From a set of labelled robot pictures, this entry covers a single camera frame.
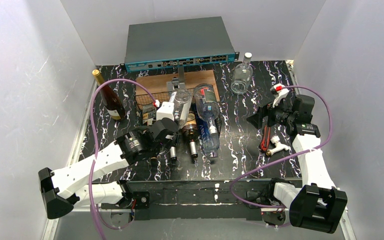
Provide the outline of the clear bottle with cork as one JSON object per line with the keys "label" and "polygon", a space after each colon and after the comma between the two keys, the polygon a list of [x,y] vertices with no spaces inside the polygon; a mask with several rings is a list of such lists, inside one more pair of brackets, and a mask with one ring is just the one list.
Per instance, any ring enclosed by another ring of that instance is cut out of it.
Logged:
{"label": "clear bottle with cork", "polygon": [[169,102],[174,103],[174,121],[178,123],[179,129],[181,129],[187,122],[192,94],[184,88],[178,88],[172,92]]}

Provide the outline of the clear bottle with white cap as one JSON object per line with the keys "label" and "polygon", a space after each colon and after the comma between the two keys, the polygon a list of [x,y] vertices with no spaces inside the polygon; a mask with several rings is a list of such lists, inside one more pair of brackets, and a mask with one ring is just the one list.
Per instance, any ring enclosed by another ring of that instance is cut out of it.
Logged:
{"label": "clear bottle with white cap", "polygon": [[231,91],[237,95],[243,95],[250,85],[253,76],[251,58],[250,52],[244,53],[243,61],[234,68]]}

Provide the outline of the clear bottle with dark label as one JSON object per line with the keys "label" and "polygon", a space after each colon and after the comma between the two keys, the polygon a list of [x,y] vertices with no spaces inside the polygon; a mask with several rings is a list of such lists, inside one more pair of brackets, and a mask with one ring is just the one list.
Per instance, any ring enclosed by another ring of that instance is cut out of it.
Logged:
{"label": "clear bottle with dark label", "polygon": [[193,95],[198,117],[207,123],[211,136],[218,135],[216,118],[220,114],[220,107],[216,99],[214,87],[209,83],[201,83],[194,88]]}

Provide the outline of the amber wine bottle gold cap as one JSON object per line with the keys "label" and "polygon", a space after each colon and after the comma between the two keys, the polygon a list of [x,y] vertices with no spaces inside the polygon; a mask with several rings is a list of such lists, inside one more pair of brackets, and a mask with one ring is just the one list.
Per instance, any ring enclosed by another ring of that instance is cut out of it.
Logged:
{"label": "amber wine bottle gold cap", "polygon": [[126,118],[126,111],[118,94],[109,85],[102,87],[99,92],[109,115],[114,120],[124,120]]}

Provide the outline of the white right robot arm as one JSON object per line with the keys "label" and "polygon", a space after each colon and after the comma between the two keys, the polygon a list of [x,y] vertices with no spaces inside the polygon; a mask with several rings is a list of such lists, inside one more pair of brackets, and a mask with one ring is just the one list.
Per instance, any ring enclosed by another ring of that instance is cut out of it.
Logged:
{"label": "white right robot arm", "polygon": [[256,129],[270,133],[270,127],[280,124],[286,128],[293,149],[300,153],[298,162],[302,175],[302,187],[275,178],[270,181],[265,198],[277,201],[289,210],[290,223],[294,227],[333,234],[345,211],[347,194],[336,188],[327,171],[323,153],[318,146],[321,134],[311,123],[315,100],[298,94],[292,103],[275,100],[258,107],[247,117]]}

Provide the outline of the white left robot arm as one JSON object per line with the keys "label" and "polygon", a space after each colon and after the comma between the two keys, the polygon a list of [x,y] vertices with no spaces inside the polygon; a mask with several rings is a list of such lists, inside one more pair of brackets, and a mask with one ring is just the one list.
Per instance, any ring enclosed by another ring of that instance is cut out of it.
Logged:
{"label": "white left robot arm", "polygon": [[39,189],[47,218],[58,219],[75,207],[92,204],[119,204],[131,198],[120,182],[93,184],[115,170],[157,157],[162,148],[173,145],[178,124],[169,119],[157,120],[118,137],[97,155],[91,155],[64,168],[38,171]]}

